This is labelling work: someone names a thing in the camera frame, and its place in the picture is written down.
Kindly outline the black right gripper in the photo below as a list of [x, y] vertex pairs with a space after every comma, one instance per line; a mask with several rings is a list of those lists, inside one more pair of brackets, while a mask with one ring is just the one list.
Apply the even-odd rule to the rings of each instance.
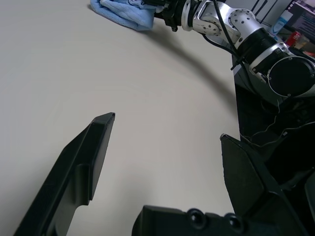
[[181, 16], [185, 2], [185, 0], [144, 0], [145, 4], [163, 7], [162, 12], [155, 13], [155, 17], [163, 19], [173, 32], [176, 32], [178, 26], [181, 26]]

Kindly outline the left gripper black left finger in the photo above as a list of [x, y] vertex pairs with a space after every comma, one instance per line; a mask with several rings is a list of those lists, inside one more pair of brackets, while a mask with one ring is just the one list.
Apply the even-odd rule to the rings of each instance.
[[61, 151], [16, 236], [65, 236], [75, 211], [93, 199], [115, 120], [95, 117]]

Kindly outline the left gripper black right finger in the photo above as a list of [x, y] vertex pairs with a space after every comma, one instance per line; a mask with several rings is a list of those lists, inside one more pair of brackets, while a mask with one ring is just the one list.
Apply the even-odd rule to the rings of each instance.
[[280, 236], [307, 236], [305, 223], [251, 147], [223, 134], [224, 182], [236, 215], [273, 226]]

